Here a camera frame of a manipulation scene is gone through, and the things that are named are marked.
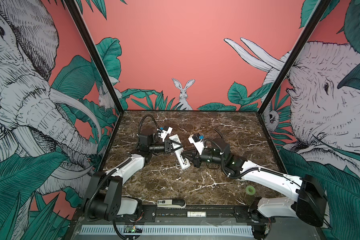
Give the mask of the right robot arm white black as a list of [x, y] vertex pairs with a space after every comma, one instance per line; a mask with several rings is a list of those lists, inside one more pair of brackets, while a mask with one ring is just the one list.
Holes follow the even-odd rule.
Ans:
[[261, 198], [254, 201], [252, 210], [265, 218], [293, 217], [303, 222], [321, 227], [325, 223], [327, 196], [319, 181], [311, 175], [304, 177], [283, 174], [231, 153], [228, 144], [219, 145], [209, 139], [194, 143], [193, 150], [182, 151], [182, 157], [195, 167], [202, 163], [220, 165], [225, 176], [232, 180], [250, 181], [283, 195], [281, 198]]

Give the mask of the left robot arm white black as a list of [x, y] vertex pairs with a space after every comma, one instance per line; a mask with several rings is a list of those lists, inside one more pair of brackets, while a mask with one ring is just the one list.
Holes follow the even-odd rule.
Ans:
[[81, 205], [85, 219], [111, 222], [121, 215], [141, 214], [141, 201], [123, 197], [123, 185], [149, 163], [154, 154], [172, 153], [181, 146], [176, 141], [162, 139], [160, 134], [140, 135], [137, 146], [126, 160], [106, 172], [95, 172], [91, 177]]

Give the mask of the white remote control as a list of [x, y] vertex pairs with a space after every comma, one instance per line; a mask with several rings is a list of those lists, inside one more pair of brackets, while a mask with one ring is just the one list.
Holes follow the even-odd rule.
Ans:
[[174, 148], [174, 153], [178, 159], [178, 162], [180, 164], [180, 167], [182, 170], [185, 170], [191, 166], [188, 159], [184, 158], [181, 153], [184, 151], [183, 145], [180, 141], [180, 138], [178, 135], [172, 135], [169, 137], [169, 139], [172, 141], [172, 146]]

